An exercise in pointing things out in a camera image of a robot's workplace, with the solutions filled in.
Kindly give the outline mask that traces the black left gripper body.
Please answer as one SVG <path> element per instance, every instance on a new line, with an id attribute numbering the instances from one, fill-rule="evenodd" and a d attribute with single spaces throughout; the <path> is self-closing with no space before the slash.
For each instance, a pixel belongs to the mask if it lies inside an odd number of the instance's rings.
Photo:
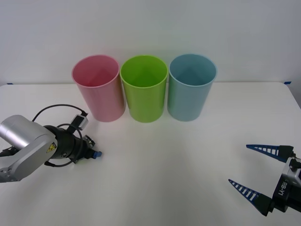
<path id="1" fill-rule="evenodd" d="M 85 136 L 83 137 L 83 147 L 81 148 L 81 150 L 79 151 L 79 155 L 78 157 L 75 159 L 74 163 L 77 163 L 79 160 L 82 159 L 92 159 L 93 153 L 94 153 L 94 149 L 89 149 L 87 146 L 87 143 L 85 141 Z"/>

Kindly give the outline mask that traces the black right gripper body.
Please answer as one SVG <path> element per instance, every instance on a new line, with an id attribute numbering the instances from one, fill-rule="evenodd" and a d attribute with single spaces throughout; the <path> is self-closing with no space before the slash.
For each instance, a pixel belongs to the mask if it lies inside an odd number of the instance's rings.
<path id="1" fill-rule="evenodd" d="M 288 207 L 301 212 L 301 188 L 289 184 L 288 180 L 281 176 L 273 193 L 269 211 L 277 209 L 286 212 Z"/>

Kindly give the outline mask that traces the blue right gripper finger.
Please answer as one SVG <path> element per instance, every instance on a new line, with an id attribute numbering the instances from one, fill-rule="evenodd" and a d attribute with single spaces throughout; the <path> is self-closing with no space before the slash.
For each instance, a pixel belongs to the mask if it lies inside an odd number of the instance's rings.
<path id="1" fill-rule="evenodd" d="M 293 146 L 290 145 L 246 145 L 246 148 L 260 152 L 278 161 L 286 163 L 291 157 L 294 157 Z"/>
<path id="2" fill-rule="evenodd" d="M 273 211 L 272 199 L 264 194 L 243 186 L 231 179 L 228 179 L 230 184 L 247 199 L 262 215 L 267 216 Z"/>

